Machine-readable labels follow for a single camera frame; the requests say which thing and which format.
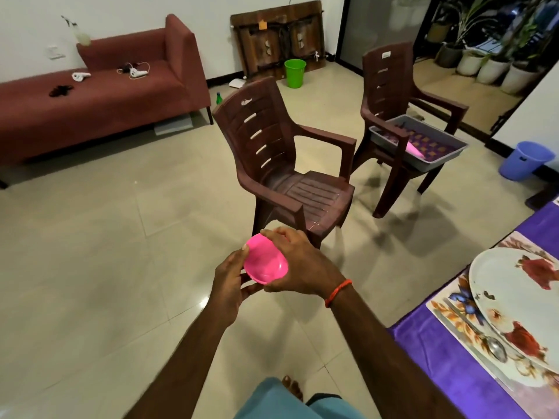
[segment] sofa leg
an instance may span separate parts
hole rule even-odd
[[[211,115],[210,107],[206,107],[206,111],[208,112],[208,118],[210,118],[210,125],[213,125],[213,116]]]

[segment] ceramic plate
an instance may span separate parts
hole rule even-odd
[[[559,373],[559,265],[517,248],[492,248],[470,267],[487,322],[517,351]]]

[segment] wrist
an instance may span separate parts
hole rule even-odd
[[[321,287],[317,291],[317,295],[320,296],[323,300],[326,300],[332,295],[332,292],[334,292],[334,290],[338,288],[338,286],[345,280],[346,278],[341,273],[326,278],[321,283]]]

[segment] brown plastic chair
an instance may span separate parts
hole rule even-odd
[[[412,47],[411,42],[393,44],[375,48],[363,56],[365,90],[361,104],[361,117],[365,120],[365,134],[353,158],[352,173],[367,160],[373,158],[377,159],[379,164],[386,163],[392,167],[388,182],[374,209],[375,218],[384,217],[410,179],[423,175],[423,172],[403,160],[409,136],[402,129],[385,121],[405,114],[409,102],[422,99],[451,112],[451,118],[444,131],[454,134],[468,110],[468,106],[425,93],[415,85]],[[371,126],[377,126],[398,138],[395,154],[371,141],[369,131]],[[442,168],[441,165],[427,172],[427,176],[418,188],[420,194],[423,194],[429,187]]]
[[[273,77],[244,85],[214,111],[235,158],[241,187],[256,196],[252,235],[279,220],[304,231],[313,246],[342,226],[353,198],[349,182],[353,138],[297,125],[287,113]],[[342,149],[339,177],[295,171],[295,135]]]

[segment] wooden board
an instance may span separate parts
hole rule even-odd
[[[282,79],[283,63],[290,58],[303,58],[306,71],[325,65],[320,1],[234,14],[231,25],[249,80],[267,76]]]

